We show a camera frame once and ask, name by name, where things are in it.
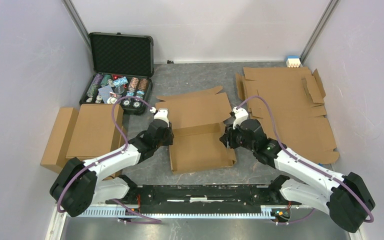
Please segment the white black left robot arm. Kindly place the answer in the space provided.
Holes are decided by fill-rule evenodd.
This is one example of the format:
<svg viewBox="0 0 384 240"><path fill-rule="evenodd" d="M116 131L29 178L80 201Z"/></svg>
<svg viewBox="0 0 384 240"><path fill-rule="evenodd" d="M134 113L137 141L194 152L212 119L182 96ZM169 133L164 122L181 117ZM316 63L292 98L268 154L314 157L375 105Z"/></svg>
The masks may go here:
<svg viewBox="0 0 384 240"><path fill-rule="evenodd" d="M125 204L133 203L137 198L134 187L120 177L105 179L151 158L159 147L170 146L173 140L172 124L154 119L147 130L112 152L84 161L69 159L49 190L57 211L77 217L94 202L120 199Z"/></svg>

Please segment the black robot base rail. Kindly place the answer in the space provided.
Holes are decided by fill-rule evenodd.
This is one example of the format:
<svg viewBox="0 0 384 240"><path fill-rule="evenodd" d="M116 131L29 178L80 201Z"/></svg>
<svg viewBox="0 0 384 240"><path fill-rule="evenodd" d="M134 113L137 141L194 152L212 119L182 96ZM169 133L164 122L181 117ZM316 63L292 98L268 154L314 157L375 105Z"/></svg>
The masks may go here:
<svg viewBox="0 0 384 240"><path fill-rule="evenodd" d="M119 201L141 214L251 214L290 204L266 184L141 185Z"/></svg>

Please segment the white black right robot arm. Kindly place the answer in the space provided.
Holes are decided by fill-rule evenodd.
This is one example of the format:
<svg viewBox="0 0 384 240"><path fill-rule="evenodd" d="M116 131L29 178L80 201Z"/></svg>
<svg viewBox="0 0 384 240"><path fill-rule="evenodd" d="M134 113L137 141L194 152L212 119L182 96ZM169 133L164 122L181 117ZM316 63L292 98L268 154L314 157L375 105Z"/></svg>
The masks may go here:
<svg viewBox="0 0 384 240"><path fill-rule="evenodd" d="M360 175L335 172L298 155L278 139L267 137L258 120L229 124L220 141L230 149L247 149L260 163L286 173L270 185L268 196L273 203L307 205L350 233L374 221L376 203Z"/></svg>

